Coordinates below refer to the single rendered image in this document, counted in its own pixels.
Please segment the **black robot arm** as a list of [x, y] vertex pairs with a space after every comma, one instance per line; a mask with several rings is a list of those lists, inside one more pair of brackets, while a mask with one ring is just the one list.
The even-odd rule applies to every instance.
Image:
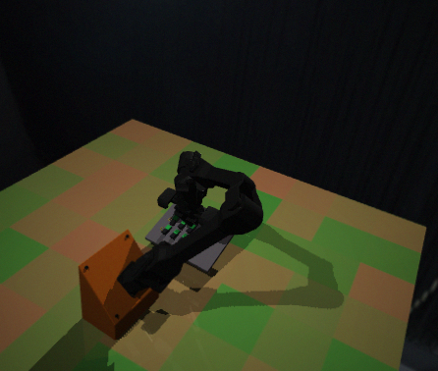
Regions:
[[216, 217], [184, 238], [174, 244], [163, 240], [136, 262], [131, 261], [117, 277], [130, 297], [149, 288], [163, 293], [185, 262], [229, 235], [244, 235], [257, 229], [263, 221], [255, 183], [246, 174], [216, 168], [197, 151], [181, 153], [177, 172], [174, 183], [179, 197], [191, 198], [199, 189], [200, 205], [209, 188], [220, 186], [227, 189], [225, 202]]

